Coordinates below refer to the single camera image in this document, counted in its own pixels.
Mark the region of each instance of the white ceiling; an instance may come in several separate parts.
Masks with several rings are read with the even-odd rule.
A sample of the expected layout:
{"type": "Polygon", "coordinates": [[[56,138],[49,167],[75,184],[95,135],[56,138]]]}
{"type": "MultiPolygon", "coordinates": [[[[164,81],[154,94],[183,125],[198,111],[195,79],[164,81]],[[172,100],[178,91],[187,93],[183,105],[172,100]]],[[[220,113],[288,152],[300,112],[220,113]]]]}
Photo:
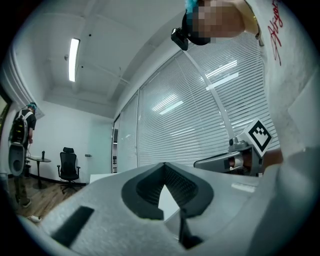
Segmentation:
{"type": "Polygon", "coordinates": [[[30,18],[17,45],[32,44],[34,65],[44,73],[45,100],[66,105],[63,98],[66,102],[72,98],[97,104],[93,109],[109,108],[102,113],[113,118],[136,70],[181,24],[184,4],[184,0],[46,1],[30,18]],[[72,38],[80,39],[76,82],[69,81],[64,58],[72,38]]]}

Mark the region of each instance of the black office chair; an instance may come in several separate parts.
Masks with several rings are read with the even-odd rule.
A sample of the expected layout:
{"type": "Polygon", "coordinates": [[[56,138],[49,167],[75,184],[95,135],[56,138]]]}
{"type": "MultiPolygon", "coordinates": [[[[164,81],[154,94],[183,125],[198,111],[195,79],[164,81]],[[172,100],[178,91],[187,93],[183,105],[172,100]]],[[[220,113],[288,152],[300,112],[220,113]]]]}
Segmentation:
{"type": "Polygon", "coordinates": [[[77,166],[77,169],[78,169],[78,173],[77,173],[75,168],[77,155],[75,154],[74,149],[69,147],[64,147],[63,152],[60,153],[60,159],[61,159],[61,169],[60,169],[60,165],[57,165],[59,177],[62,180],[68,181],[68,184],[61,186],[61,189],[62,187],[65,187],[62,190],[62,193],[64,194],[65,190],[68,188],[74,189],[75,191],[77,191],[75,187],[80,187],[80,185],[76,185],[74,180],[79,179],[80,167],[77,166]]]}

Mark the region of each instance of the window blinds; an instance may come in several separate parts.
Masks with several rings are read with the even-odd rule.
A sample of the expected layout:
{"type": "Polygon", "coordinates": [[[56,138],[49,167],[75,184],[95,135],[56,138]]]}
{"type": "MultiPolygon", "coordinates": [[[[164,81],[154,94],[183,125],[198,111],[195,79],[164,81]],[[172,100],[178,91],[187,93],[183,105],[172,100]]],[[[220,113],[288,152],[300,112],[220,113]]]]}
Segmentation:
{"type": "Polygon", "coordinates": [[[137,107],[136,93],[120,114],[117,139],[117,171],[125,172],[137,168],[137,107]]]}
{"type": "Polygon", "coordinates": [[[138,165],[197,160],[223,153],[228,136],[212,94],[179,52],[139,90],[138,165]]]}
{"type": "Polygon", "coordinates": [[[236,38],[190,48],[218,93],[235,135],[260,118],[273,136],[269,149],[279,148],[278,136],[269,115],[264,91],[264,67],[258,40],[242,33],[236,38]]]}

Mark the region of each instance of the table leg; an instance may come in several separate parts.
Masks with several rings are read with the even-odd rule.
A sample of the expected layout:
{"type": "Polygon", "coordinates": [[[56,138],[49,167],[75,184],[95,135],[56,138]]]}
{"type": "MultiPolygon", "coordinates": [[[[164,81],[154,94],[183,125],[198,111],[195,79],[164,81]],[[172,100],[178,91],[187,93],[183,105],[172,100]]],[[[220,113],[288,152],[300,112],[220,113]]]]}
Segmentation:
{"type": "Polygon", "coordinates": [[[39,187],[39,189],[42,189],[42,183],[41,183],[40,172],[39,172],[39,165],[40,165],[40,162],[36,161],[36,166],[38,167],[38,187],[39,187]]]}

